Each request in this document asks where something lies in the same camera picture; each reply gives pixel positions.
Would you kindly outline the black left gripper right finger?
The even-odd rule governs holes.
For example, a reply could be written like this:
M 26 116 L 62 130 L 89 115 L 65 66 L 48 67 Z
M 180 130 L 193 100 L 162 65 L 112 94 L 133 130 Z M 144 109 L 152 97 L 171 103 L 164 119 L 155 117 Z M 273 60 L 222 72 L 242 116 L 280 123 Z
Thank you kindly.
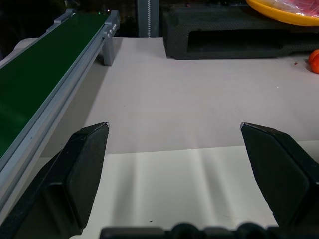
M 256 183 L 277 224 L 319 224 L 319 164 L 288 134 L 241 123 L 240 131 Z

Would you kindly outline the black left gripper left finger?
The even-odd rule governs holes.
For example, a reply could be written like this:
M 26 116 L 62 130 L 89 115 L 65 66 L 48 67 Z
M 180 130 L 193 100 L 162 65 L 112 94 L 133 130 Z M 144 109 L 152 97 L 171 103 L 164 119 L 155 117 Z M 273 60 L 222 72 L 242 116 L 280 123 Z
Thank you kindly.
M 109 125 L 74 133 L 37 173 L 0 226 L 2 239 L 68 239 L 88 224 L 99 187 Z

